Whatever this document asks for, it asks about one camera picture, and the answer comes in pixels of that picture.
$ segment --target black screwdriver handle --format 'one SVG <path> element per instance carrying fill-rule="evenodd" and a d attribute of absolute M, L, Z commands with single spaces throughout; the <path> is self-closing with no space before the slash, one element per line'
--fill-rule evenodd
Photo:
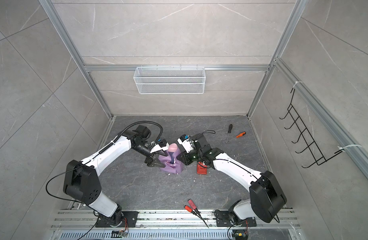
<path fill-rule="evenodd" d="M 228 127 L 228 133 L 231 133 L 231 131 L 232 131 L 232 127 L 233 127 L 232 123 L 231 123 L 231 124 L 229 124 L 229 127 Z"/>

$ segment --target gray tile wall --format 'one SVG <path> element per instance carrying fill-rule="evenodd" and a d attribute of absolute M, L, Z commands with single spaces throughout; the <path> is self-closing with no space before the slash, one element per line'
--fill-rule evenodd
<path fill-rule="evenodd" d="M 368 239 L 368 180 L 346 153 L 328 162 L 310 168 L 314 160 L 301 139 L 296 144 L 299 131 L 287 113 L 292 95 L 292 84 L 276 70 L 268 83 L 252 121 L 271 168 L 293 207 L 307 239 Z M 295 93 L 295 109 L 318 143 L 322 153 L 329 158 L 337 151 L 339 143 Z M 304 134 L 307 141 L 311 137 Z M 316 147 L 312 151 L 320 157 Z"/>
<path fill-rule="evenodd" d="M 115 115 L 245 115 L 264 72 L 207 71 L 204 94 L 139 94 L 133 74 L 91 72 Z"/>
<path fill-rule="evenodd" d="M 368 152 L 368 0 L 311 0 L 282 56 Z"/>
<path fill-rule="evenodd" d="M 42 239 L 66 201 L 45 181 L 95 151 L 108 119 L 37 0 L 0 1 L 0 239 Z M 63 196 L 63 178 L 49 190 Z"/>
<path fill-rule="evenodd" d="M 293 0 L 56 0 L 89 64 L 268 64 Z"/>

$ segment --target orange screwdriver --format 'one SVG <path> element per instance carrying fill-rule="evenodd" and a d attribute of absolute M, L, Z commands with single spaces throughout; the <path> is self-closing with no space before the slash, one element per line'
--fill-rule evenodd
<path fill-rule="evenodd" d="M 242 133 L 240 133 L 239 135 L 237 135 L 236 137 L 232 138 L 232 139 L 231 139 L 231 140 L 229 140 L 229 141 L 232 141 L 233 139 L 236 139 L 236 138 L 242 137 L 242 136 L 244 136 L 245 134 L 247 134 L 247 133 L 246 133 L 246 132 L 242 132 Z"/>

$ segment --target gray marble floor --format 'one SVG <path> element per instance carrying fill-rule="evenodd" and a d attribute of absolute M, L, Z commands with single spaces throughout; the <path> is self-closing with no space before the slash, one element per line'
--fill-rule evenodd
<path fill-rule="evenodd" d="M 207 129 L 216 134 L 207 134 L 212 147 L 224 150 L 229 156 L 244 165 L 265 171 L 254 133 L 245 116 L 118 116 L 107 141 L 127 125 L 142 120 L 155 121 L 162 125 L 162 137 L 169 143 L 177 142 L 182 134 L 193 135 Z M 230 137 L 240 132 L 247 134 L 225 143 L 229 124 L 234 125 Z M 159 129 L 149 125 L 150 140 L 155 139 Z M 185 166 L 180 174 L 168 174 L 159 168 L 149 168 L 144 156 L 128 151 L 115 160 L 100 175 L 103 191 L 124 209 L 182 209 L 192 199 L 200 209 L 228 208 L 239 199 L 249 198 L 249 193 L 228 175 L 209 169 L 207 175 L 196 173 L 196 164 Z"/>

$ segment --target black mounting plate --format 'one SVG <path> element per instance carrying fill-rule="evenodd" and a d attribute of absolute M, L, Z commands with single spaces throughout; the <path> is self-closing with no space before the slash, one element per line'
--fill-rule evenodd
<path fill-rule="evenodd" d="M 230 221 L 229 218 L 229 213 L 228 211 L 217 211 L 217 215 L 216 216 L 216 225 L 218 227 L 230 227 L 232 226 L 232 223 Z M 256 219 L 253 217 L 249 217 L 246 219 L 247 223 L 248 223 L 248 227 L 256 227 Z M 246 227 L 247 224 L 245 223 L 245 221 L 243 222 L 243 224 L 241 225 L 241 227 Z"/>
<path fill-rule="evenodd" d="M 135 227 L 137 216 L 139 215 L 139 212 L 124 211 L 122 213 L 123 213 L 123 218 L 127 218 L 128 227 Z M 106 219 L 101 219 L 97 221 L 95 227 L 111 227 L 111 225 Z M 120 225 L 117 227 L 125 227 L 125 221 L 122 221 L 122 223 L 120 223 Z"/>

